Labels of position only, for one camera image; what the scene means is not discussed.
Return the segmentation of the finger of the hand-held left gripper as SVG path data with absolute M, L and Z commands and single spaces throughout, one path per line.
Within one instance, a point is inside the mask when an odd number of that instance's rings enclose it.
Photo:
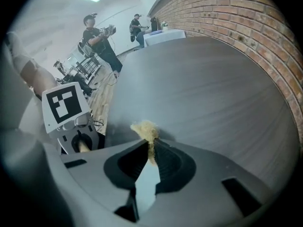
M 66 154 L 79 153 L 79 136 L 77 130 L 61 131 L 58 137 L 58 143 Z
M 98 149 L 98 133 L 94 126 L 80 128 L 80 140 L 86 144 L 89 150 Z

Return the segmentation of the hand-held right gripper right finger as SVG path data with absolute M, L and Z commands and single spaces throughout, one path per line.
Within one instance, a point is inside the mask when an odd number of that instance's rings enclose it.
M 229 158 L 201 148 L 156 140 L 160 182 L 144 227 L 246 227 L 262 215 L 274 193 Z

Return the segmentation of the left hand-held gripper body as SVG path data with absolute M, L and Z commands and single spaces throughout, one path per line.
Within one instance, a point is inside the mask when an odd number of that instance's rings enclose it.
M 87 125 L 90 118 L 90 108 L 78 82 L 44 91 L 42 111 L 45 130 L 50 138 L 58 138 L 76 126 Z

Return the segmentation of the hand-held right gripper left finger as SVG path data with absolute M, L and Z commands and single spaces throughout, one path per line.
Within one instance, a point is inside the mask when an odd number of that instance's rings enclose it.
M 148 143 L 135 140 L 87 153 L 62 155 L 80 187 L 102 207 L 130 222 L 139 221 L 135 182 L 147 160 Z

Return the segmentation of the yellow sponge cloth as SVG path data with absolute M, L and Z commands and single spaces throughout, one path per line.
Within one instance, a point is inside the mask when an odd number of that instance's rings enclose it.
M 155 161 L 155 140 L 159 138 L 159 131 L 155 123 L 151 121 L 142 121 L 130 126 L 131 130 L 138 136 L 148 142 L 148 160 L 156 165 Z

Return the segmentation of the person's left forearm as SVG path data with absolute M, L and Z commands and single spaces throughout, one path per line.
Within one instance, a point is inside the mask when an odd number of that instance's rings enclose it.
M 35 61 L 28 61 L 20 73 L 22 79 L 39 97 L 44 91 L 58 86 L 56 79 L 45 68 L 38 65 Z

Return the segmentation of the person's white shirt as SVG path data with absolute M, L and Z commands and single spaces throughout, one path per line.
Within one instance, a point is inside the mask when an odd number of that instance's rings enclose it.
M 20 129 L 51 144 L 43 120 L 42 97 L 20 75 L 28 61 L 35 60 L 26 52 L 18 35 L 7 32 L 0 47 L 0 130 Z

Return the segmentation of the pale cloth covered table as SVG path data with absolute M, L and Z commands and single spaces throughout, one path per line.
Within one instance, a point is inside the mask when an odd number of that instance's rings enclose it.
M 186 38 L 186 34 L 180 29 L 157 30 L 147 33 L 143 36 L 144 47 L 159 44 L 166 41 L 175 39 Z

